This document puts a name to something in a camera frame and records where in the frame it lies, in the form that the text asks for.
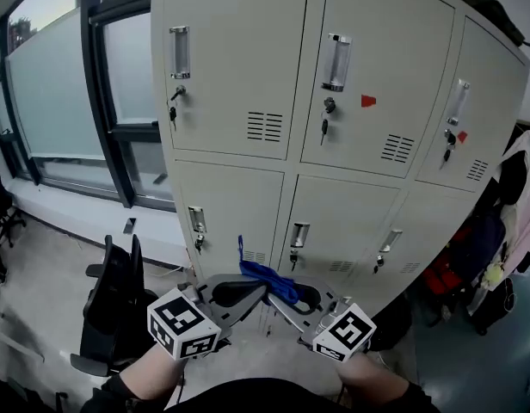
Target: sleeve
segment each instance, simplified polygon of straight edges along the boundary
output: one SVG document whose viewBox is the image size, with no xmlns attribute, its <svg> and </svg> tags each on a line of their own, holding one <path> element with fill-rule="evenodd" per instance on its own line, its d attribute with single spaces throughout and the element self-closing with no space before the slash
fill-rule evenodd
<svg viewBox="0 0 530 413">
<path fill-rule="evenodd" d="M 93 397 L 87 401 L 81 413 L 154 413 L 163 411 L 169 396 L 152 401 L 138 399 L 115 375 L 102 385 L 93 389 Z"/>
<path fill-rule="evenodd" d="M 379 411 L 381 413 L 400 413 L 401 411 L 440 413 L 431 403 L 431 397 L 426 395 L 420 386 L 412 383 L 402 397 L 384 405 Z"/>
</svg>

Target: person's hand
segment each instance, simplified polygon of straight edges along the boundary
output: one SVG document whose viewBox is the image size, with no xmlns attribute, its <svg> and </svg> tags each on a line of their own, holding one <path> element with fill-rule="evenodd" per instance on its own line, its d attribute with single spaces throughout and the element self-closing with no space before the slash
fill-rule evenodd
<svg viewBox="0 0 530 413">
<path fill-rule="evenodd" d="M 347 362 L 338 363 L 336 370 L 349 393 L 373 407 L 402 397 L 410 384 L 361 353 Z"/>
</svg>

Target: locker door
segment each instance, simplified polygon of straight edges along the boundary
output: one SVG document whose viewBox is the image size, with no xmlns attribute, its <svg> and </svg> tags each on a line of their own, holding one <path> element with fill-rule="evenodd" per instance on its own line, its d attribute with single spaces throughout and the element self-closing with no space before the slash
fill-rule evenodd
<svg viewBox="0 0 530 413">
<path fill-rule="evenodd" d="M 305 0 L 165 2 L 174 147 L 286 158 Z"/>
<path fill-rule="evenodd" d="M 177 164 L 185 206 L 200 207 L 203 213 L 206 232 L 198 262 L 204 276 L 240 272 L 239 234 L 245 258 L 268 265 L 283 175 L 209 163 Z M 190 211 L 184 211 L 192 222 Z M 196 242 L 198 234 L 192 231 L 187 243 Z"/>
<path fill-rule="evenodd" d="M 302 161 L 405 177 L 441 84 L 453 16 L 439 0 L 326 0 Z M 342 79 L 346 56 L 343 90 L 325 89 Z M 337 107 L 325 116 L 328 96 Z"/>
<path fill-rule="evenodd" d="M 311 275 L 342 293 L 365 249 L 384 221 L 397 189 L 300 176 L 293 200 L 280 273 L 292 270 L 290 250 L 297 224 L 309 229 L 293 275 Z"/>
<path fill-rule="evenodd" d="M 441 252 L 474 206 L 474 200 L 451 197 L 450 192 L 411 192 L 383 237 L 383 244 L 371 252 L 361 273 L 354 279 L 351 295 L 369 317 L 394 300 Z M 392 231 L 401 235 L 389 243 Z M 376 256 L 384 266 L 374 273 Z"/>
<path fill-rule="evenodd" d="M 453 93 L 418 180 L 476 191 L 506 148 L 526 83 L 526 66 L 477 23 L 466 19 Z M 448 124 L 449 117 L 456 118 L 458 125 Z M 447 148 L 445 130 L 460 139 L 441 167 Z"/>
</svg>

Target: gray floor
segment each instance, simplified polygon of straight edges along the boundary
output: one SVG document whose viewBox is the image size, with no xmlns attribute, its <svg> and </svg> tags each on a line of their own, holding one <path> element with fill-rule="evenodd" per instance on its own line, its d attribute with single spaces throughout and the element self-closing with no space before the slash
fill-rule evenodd
<svg viewBox="0 0 530 413">
<path fill-rule="evenodd" d="M 1 248 L 9 267 L 1 288 L 1 329 L 39 351 L 39 362 L 0 342 L 0 378 L 11 377 L 38 391 L 52 405 L 53 393 L 70 395 L 68 411 L 90 397 L 102 379 L 73 369 L 82 331 L 82 309 L 95 281 L 84 275 L 100 262 L 103 250 L 56 232 L 31 219 L 18 228 L 15 248 Z M 158 295 L 185 281 L 183 273 L 145 265 L 146 287 Z M 415 306 L 415 326 L 390 352 L 374 357 L 420 383 L 442 411 L 527 411 L 530 405 L 530 275 L 515 278 L 518 296 L 514 311 L 478 336 L 462 317 L 433 329 Z M 263 322 L 261 308 L 235 326 L 233 346 L 205 359 L 191 360 L 186 369 L 183 399 L 232 379 L 276 377 L 291 380 L 315 393 L 332 396 L 340 382 L 332 361 L 299 346 L 293 328 L 275 317 Z M 268 336 L 260 333 L 264 327 Z"/>
<path fill-rule="evenodd" d="M 16 229 L 15 247 L 2 247 L 9 277 L 1 288 L 1 329 L 15 340 L 43 354 L 43 363 L 23 356 L 0 342 L 0 379 L 13 378 L 36 390 L 52 405 L 56 391 L 70 395 L 68 411 L 79 411 L 102 384 L 100 378 L 80 373 L 70 366 L 70 353 L 79 350 L 82 309 L 95 280 L 85 276 L 88 264 L 102 261 L 104 251 L 28 219 L 28 227 Z M 158 295 L 185 281 L 184 273 L 145 265 L 145 286 Z M 264 323 L 262 308 L 237 324 L 233 345 L 191 360 L 185 370 L 187 384 L 182 399 L 233 379 L 274 377 L 288 379 L 325 396 L 335 396 L 341 387 L 333 361 L 313 354 L 296 343 L 297 332 L 279 318 Z M 269 335 L 258 330 L 267 325 Z M 389 354 L 385 362 L 416 378 L 412 336 Z"/>
<path fill-rule="evenodd" d="M 530 408 L 530 271 L 512 275 L 515 308 L 479 336 L 463 308 L 428 328 L 414 304 L 418 377 L 444 413 L 527 412 Z"/>
</svg>

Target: key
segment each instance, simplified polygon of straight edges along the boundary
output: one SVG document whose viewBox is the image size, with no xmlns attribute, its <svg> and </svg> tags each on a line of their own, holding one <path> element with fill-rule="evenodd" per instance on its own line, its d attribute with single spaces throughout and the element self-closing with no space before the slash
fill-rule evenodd
<svg viewBox="0 0 530 413">
<path fill-rule="evenodd" d="M 321 127 L 321 131 L 323 132 L 323 136 L 320 139 L 320 145 L 323 144 L 324 136 L 326 136 L 326 132 L 328 132 L 328 120 L 323 120 L 323 125 Z"/>
<path fill-rule="evenodd" d="M 445 130 L 445 136 L 447 137 L 447 149 L 443 154 L 439 170 L 441 170 L 445 166 L 445 163 L 447 163 L 448 159 L 451 157 L 451 154 L 454 150 L 454 146 L 456 145 L 456 136 L 450 130 Z"/>
<path fill-rule="evenodd" d="M 169 120 L 173 122 L 173 129 L 175 131 L 177 131 L 176 117 L 177 117 L 177 109 L 175 107 L 170 107 L 169 108 Z"/>
</svg>

